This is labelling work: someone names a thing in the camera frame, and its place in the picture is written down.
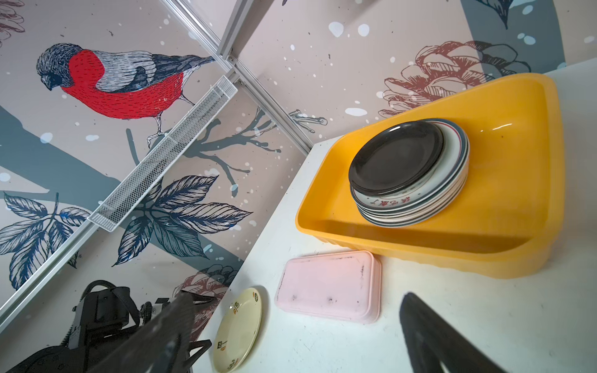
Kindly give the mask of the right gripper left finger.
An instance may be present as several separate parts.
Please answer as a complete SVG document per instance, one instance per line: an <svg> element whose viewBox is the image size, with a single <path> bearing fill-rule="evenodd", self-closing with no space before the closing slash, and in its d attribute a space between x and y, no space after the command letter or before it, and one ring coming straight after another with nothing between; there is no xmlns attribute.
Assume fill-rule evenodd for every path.
<svg viewBox="0 0 597 373"><path fill-rule="evenodd" d="M180 295L90 371L187 372L195 362L190 353L193 323L192 297Z"/></svg>

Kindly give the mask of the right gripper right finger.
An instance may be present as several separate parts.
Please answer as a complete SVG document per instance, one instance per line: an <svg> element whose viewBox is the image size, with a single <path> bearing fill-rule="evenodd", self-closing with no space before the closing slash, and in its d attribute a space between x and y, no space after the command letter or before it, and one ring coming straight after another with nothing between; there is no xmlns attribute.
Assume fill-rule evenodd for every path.
<svg viewBox="0 0 597 373"><path fill-rule="evenodd" d="M400 324L414 372L503 372L417 295L406 294Z"/></svg>

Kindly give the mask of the pale yellow plate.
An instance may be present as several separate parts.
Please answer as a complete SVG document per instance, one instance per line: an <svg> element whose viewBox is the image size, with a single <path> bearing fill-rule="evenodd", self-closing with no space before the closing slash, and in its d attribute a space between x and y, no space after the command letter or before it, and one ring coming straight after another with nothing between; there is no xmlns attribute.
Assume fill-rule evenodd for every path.
<svg viewBox="0 0 597 373"><path fill-rule="evenodd" d="M215 339L216 372L233 372L248 357L261 328L262 296L256 288L240 293L220 323Z"/></svg>

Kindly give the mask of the teal patterned plate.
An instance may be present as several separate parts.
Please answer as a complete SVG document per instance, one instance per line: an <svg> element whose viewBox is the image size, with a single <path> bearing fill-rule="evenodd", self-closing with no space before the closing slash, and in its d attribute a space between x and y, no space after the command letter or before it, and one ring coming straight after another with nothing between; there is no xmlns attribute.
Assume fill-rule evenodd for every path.
<svg viewBox="0 0 597 373"><path fill-rule="evenodd" d="M393 194L368 196L353 190L350 185L357 206L379 212L416 207L446 192L466 172L470 143L463 129L452 121L439 118L421 121L438 126L444 135L444 148L437 163L420 180Z"/></svg>

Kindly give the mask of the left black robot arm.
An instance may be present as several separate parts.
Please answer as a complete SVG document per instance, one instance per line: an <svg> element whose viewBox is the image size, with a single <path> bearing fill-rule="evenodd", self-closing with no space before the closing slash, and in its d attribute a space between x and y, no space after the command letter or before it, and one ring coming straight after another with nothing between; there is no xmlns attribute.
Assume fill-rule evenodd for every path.
<svg viewBox="0 0 597 373"><path fill-rule="evenodd" d="M56 346L25 358L12 372L189 372L211 347L192 337L196 315L216 297L180 292L136 306L128 287L91 282L73 323Z"/></svg>

